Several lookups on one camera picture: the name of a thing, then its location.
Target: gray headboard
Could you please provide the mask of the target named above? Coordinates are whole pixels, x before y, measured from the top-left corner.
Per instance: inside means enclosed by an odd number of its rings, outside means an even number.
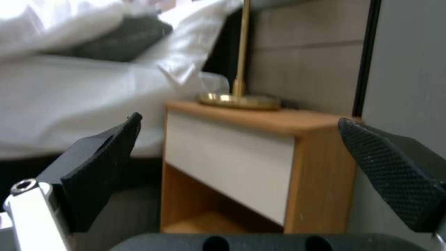
[[[303,109],[351,115],[373,2],[251,0],[248,92],[295,100]],[[227,76],[230,83],[236,73],[240,18],[239,11],[228,19],[208,61],[214,66],[210,71]]]

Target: gray pillow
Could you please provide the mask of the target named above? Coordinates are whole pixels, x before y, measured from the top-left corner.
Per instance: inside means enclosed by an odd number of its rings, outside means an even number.
[[[72,48],[53,52],[61,56],[129,62],[172,32],[156,17],[126,17],[115,30]]]

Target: table lamp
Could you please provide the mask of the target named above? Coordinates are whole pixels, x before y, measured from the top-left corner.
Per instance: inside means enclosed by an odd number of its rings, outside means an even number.
[[[244,0],[242,27],[240,32],[239,59],[237,66],[237,76],[232,88],[232,95],[217,93],[202,93],[198,96],[198,101],[204,105],[221,106],[238,109],[252,110],[278,110],[280,100],[265,96],[245,96],[245,61],[248,42],[249,12],[251,0]]]

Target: drawer front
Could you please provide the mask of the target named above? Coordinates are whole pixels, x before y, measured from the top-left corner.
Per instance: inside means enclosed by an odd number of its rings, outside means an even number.
[[[284,224],[294,139],[169,112],[165,159],[267,218]]]

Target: wooden nightstand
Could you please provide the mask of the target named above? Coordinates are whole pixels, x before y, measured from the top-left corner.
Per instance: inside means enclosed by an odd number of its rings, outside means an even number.
[[[166,103],[164,233],[344,233],[355,162],[340,116]]]

